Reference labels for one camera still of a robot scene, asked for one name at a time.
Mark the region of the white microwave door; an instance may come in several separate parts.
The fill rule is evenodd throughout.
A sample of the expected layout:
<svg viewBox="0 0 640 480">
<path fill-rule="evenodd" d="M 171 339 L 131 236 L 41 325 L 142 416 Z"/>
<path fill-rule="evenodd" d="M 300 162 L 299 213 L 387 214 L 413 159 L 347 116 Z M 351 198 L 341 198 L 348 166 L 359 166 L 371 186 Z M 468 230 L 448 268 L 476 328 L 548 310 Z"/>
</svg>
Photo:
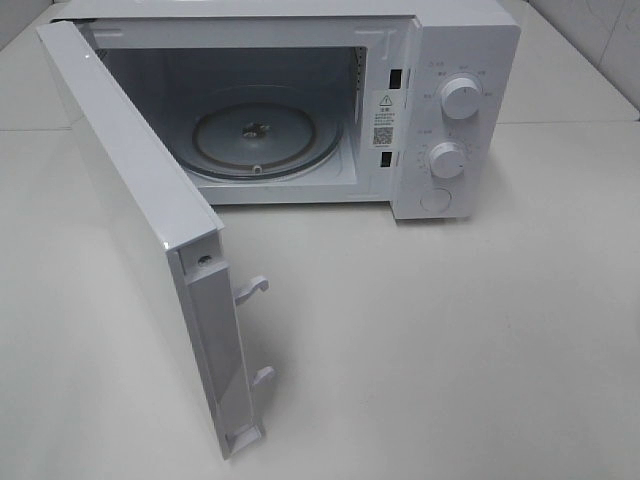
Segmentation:
<svg viewBox="0 0 640 480">
<path fill-rule="evenodd" d="M 230 457 L 262 435 L 254 394 L 274 371 L 247 369 L 236 309 L 268 280 L 233 285 L 220 218 L 81 31 L 37 34 L 109 231 Z"/>
</svg>

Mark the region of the upper white power knob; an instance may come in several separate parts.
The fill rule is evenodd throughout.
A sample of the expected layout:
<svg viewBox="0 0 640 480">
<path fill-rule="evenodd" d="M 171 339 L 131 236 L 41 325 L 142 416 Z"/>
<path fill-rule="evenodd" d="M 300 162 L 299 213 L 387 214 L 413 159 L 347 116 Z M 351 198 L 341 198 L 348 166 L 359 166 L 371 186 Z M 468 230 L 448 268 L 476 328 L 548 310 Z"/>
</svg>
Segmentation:
<svg viewBox="0 0 640 480">
<path fill-rule="evenodd" d="M 446 79 L 440 88 L 443 113 L 452 120 L 465 120 L 479 109 L 483 89 L 471 74 L 459 74 Z"/>
</svg>

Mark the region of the white microwave oven body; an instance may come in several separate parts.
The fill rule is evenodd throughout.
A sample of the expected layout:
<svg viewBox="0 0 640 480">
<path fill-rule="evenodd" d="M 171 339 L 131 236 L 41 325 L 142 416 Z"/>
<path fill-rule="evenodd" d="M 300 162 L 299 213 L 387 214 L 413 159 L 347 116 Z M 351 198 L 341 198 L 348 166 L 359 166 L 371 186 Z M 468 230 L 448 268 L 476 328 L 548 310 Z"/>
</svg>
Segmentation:
<svg viewBox="0 0 640 480">
<path fill-rule="evenodd" d="M 520 28 L 496 1 L 71 1 L 69 21 L 213 206 L 385 203 L 399 220 L 464 218 L 476 204 Z M 478 111 L 442 111 L 440 88 L 459 74 L 481 83 Z M 225 88 L 285 86 L 315 93 L 340 113 L 335 151 L 312 169 L 258 182 L 194 173 L 171 151 L 183 103 Z M 370 144 L 370 95 L 399 90 L 396 143 Z M 432 175 L 429 152 L 456 142 L 464 171 Z M 425 211 L 433 188 L 449 208 Z"/>
</svg>

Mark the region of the round white door button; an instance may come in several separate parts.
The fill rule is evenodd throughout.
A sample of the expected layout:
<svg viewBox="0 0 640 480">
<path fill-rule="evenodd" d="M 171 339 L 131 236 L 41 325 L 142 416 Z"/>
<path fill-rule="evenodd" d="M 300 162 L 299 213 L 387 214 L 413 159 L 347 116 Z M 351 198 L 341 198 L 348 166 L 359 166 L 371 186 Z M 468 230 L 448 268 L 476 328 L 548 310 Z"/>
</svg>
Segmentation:
<svg viewBox="0 0 640 480">
<path fill-rule="evenodd" d="M 430 213 L 439 214 L 445 212 L 452 201 L 452 194 L 445 188 L 433 188 L 426 191 L 421 199 L 421 207 Z"/>
</svg>

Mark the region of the glass microwave turntable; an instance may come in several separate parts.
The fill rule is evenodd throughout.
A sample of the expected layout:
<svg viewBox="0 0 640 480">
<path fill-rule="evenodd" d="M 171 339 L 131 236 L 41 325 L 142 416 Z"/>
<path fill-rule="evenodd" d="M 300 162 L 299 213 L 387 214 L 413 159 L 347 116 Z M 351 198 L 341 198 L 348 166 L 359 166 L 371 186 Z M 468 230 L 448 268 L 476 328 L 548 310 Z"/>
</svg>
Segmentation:
<svg viewBox="0 0 640 480">
<path fill-rule="evenodd" d="M 194 173 L 258 182 L 314 168 L 339 145 L 340 113 L 292 87 L 225 88 L 183 103 L 169 128 L 171 151 Z"/>
</svg>

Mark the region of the white timer knob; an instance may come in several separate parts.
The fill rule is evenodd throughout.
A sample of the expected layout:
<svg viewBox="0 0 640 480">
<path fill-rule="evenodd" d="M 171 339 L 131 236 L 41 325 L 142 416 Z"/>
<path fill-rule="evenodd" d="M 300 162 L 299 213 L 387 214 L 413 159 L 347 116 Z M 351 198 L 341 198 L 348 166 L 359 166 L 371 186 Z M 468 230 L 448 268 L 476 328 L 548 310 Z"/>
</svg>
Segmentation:
<svg viewBox="0 0 640 480">
<path fill-rule="evenodd" d="M 433 176 L 451 179 L 461 174 L 467 162 L 463 148 L 456 142 L 442 142 L 429 152 L 430 170 Z"/>
</svg>

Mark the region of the white warning label sticker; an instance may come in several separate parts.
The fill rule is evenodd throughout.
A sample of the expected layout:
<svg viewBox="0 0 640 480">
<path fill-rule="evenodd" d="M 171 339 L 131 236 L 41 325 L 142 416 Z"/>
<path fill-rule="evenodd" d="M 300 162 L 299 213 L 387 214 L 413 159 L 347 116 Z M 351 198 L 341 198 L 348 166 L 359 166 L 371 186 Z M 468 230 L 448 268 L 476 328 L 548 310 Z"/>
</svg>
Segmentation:
<svg viewBox="0 0 640 480">
<path fill-rule="evenodd" d="M 392 147 L 396 143 L 399 90 L 374 90 L 370 95 L 370 144 L 373 148 Z"/>
</svg>

